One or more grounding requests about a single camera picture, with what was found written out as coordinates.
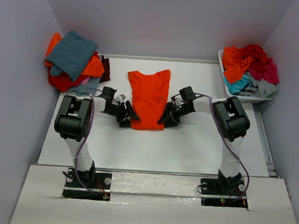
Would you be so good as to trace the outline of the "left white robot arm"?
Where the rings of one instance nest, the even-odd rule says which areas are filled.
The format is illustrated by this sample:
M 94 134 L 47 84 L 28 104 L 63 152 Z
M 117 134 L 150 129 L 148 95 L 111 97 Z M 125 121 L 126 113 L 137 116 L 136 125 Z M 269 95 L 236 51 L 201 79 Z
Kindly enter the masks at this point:
M 55 132 L 64 139 L 72 157 L 72 180 L 78 181 L 83 187 L 93 185 L 96 178 L 95 163 L 87 144 L 95 113 L 114 117 L 121 128 L 129 128 L 131 120 L 141 121 L 124 95 L 115 99 L 115 89 L 103 87 L 98 96 L 93 95 L 97 91 L 95 88 L 87 88 L 86 91 L 90 92 L 88 98 L 64 96 L 54 122 Z

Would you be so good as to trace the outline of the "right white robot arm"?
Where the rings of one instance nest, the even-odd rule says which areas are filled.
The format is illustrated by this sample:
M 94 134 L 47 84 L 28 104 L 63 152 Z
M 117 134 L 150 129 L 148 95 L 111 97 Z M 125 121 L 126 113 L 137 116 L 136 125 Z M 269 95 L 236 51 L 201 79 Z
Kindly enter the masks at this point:
M 240 102 L 234 97 L 213 99 L 195 93 L 192 87 L 184 87 L 179 94 L 167 102 L 158 123 L 166 128 L 180 124 L 180 118 L 191 113 L 211 114 L 217 131 L 222 139 L 222 160 L 217 178 L 203 178 L 197 186 L 204 195 L 230 195 L 233 191 L 246 192 L 241 179 L 241 168 L 245 168 L 239 158 L 243 138 L 250 128 L 249 118 Z

